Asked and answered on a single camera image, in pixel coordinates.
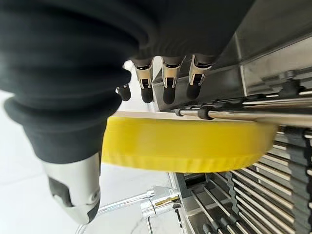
metal rod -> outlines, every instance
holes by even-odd
[[[220,209],[226,214],[226,216],[230,217],[230,212],[221,204],[221,202],[207,189],[204,187],[204,191],[212,198],[212,200],[220,207]]]
[[[148,233],[149,234],[153,234],[153,228],[152,228],[152,224],[151,224],[151,217],[148,217],[146,222],[147,222]]]
[[[198,117],[198,110],[180,110],[180,114],[183,116],[195,116]]]
[[[261,212],[263,212],[267,217],[269,217],[271,220],[273,220],[278,226],[283,228],[287,233],[289,234],[295,234],[295,230],[286,225],[282,220],[277,218],[274,214],[269,212],[267,209],[265,209],[263,206],[261,206],[259,203],[255,202],[253,199],[251,199],[248,195],[246,195],[243,191],[238,189],[237,187],[234,187],[234,190],[240,194],[244,199],[246,199],[248,202],[250,202],[252,205],[257,207]]]
[[[279,149],[279,150],[287,150],[287,144],[280,141],[274,141],[273,148]]]
[[[202,211],[204,212],[204,214],[207,216],[209,222],[213,223],[214,222],[214,219],[211,217],[211,215],[208,213],[206,207],[204,206],[204,204],[199,200],[198,196],[193,192],[191,191],[191,194],[194,198],[194,200],[197,202],[197,204],[199,205],[199,207],[202,209]]]
[[[250,214],[244,207],[242,207],[240,204],[237,204],[237,207],[240,210],[238,212],[238,215],[242,217],[245,220],[245,222],[248,223],[249,226],[251,226],[251,228],[255,230],[257,234],[270,233],[270,231],[262,223],[260,223],[255,217],[253,217],[252,214]]]
[[[250,210],[252,213],[254,213],[258,218],[260,218],[266,225],[268,225],[273,231],[275,231],[277,234],[284,234],[278,227],[273,225],[266,217],[264,217],[260,212],[258,212],[256,209],[254,209],[251,205],[249,205],[246,201],[244,201],[241,197],[235,196],[236,199],[242,203],[248,210]]]
[[[206,188],[204,187],[204,191],[211,197],[211,199],[218,205],[218,207],[226,214],[227,217],[231,216],[231,213],[221,204],[221,202]],[[249,233],[240,223],[236,221],[235,225],[240,229],[243,233]]]
[[[273,174],[273,175],[275,175],[281,179],[284,179],[286,181],[290,181],[290,179],[291,179],[291,176],[289,174],[281,172],[280,170],[277,170],[273,167],[267,166],[261,162],[256,162],[253,165],[264,170],[264,171],[266,171],[266,172],[268,172],[268,173],[271,173],[271,174]]]
[[[270,154],[265,154],[264,156],[262,156],[263,158],[267,159],[267,160],[270,160],[272,162],[276,162],[280,165],[283,165],[283,166],[289,166],[289,161],[288,160],[285,160],[284,158],[282,157],[279,157],[279,156],[275,156],[275,155],[270,155]]]
[[[148,192],[143,193],[143,194],[139,194],[139,195],[136,195],[136,196],[133,196],[130,198],[126,198],[126,199],[105,205],[105,206],[99,208],[99,210],[97,211],[96,217],[99,217],[108,211],[117,210],[117,209],[120,209],[123,207],[127,207],[130,205],[139,203],[145,199],[153,197],[154,195],[155,195],[154,192],[148,191]],[[88,224],[79,225],[79,227],[76,230],[76,234],[83,234],[87,227],[88,227]]]
[[[260,179],[263,182],[265,182],[267,184],[270,184],[271,186],[275,187],[279,191],[281,191],[281,192],[283,192],[283,193],[285,193],[285,194],[287,194],[289,196],[291,196],[293,194],[290,189],[288,189],[288,188],[286,188],[286,187],[284,187],[284,186],[274,182],[273,180],[268,179],[267,177],[265,177],[265,176],[263,176],[263,175],[261,175],[261,174],[259,174],[257,172],[254,172],[254,171],[252,171],[252,170],[250,170],[248,168],[242,168],[242,170],[247,172],[248,174],[256,177],[257,179]]]
[[[227,193],[224,189],[222,189],[222,188],[220,187],[220,185],[218,185],[218,184],[217,184],[216,182],[214,182],[212,179],[211,179],[210,181],[211,181],[212,184],[215,185],[216,188],[218,188],[218,189],[226,196],[227,199],[231,199],[230,195],[228,195],[228,193]]]
[[[216,222],[215,222],[214,218],[212,218],[212,216],[208,213],[208,210],[206,209],[204,204],[199,200],[198,196],[193,191],[191,191],[191,195],[193,196],[194,200],[197,202],[199,207],[202,209],[203,213],[206,215],[206,217],[208,218],[209,222],[211,222],[212,224],[215,224]],[[223,234],[223,232],[222,232],[222,230],[220,228],[217,228],[217,232],[219,234]]]
[[[289,221],[290,223],[294,223],[294,217],[292,217],[291,215],[289,215],[288,213],[286,213],[285,211],[283,211],[281,208],[277,207],[276,205],[274,205],[272,202],[270,202],[269,200],[265,199],[263,196],[261,196],[260,194],[258,194],[257,192],[255,192],[254,190],[252,190],[251,188],[249,188],[248,186],[246,186],[245,184],[239,182],[237,179],[233,178],[233,182],[237,185],[239,185],[241,188],[243,188],[245,191],[249,192],[252,196],[254,196],[255,198],[257,198],[259,201],[263,202],[264,204],[266,204],[267,206],[269,206],[272,210],[274,210],[275,212],[277,212],[279,215],[281,215],[281,217],[283,217],[284,219],[286,219],[287,221]]]
[[[270,112],[266,110],[226,110],[209,111],[209,117],[232,119],[232,120],[252,120],[257,122],[284,124],[296,127],[312,127],[311,114],[296,114]]]
[[[227,225],[226,229],[229,231],[230,234],[237,234],[237,232],[234,231],[234,229],[230,225]]]
[[[270,104],[287,104],[300,105],[312,104],[312,97],[297,97],[297,98],[281,98],[281,99],[265,99],[255,101],[245,101],[243,105],[270,105]]]
[[[269,189],[267,189],[263,185],[254,182],[252,179],[249,179],[248,177],[244,176],[243,174],[241,174],[239,172],[236,172],[236,171],[231,171],[231,172],[233,174],[235,174],[236,176],[238,176],[239,178],[241,178],[242,180],[244,180],[245,182],[247,182],[250,185],[252,185],[253,187],[255,187],[256,189],[258,189],[259,191],[263,192],[264,194],[266,194],[270,198],[274,199],[275,201],[277,201],[281,205],[285,206],[286,208],[288,208],[290,210],[293,209],[293,204],[292,203],[290,203],[286,199],[282,198],[281,196],[273,193],[272,191],[270,191]]]

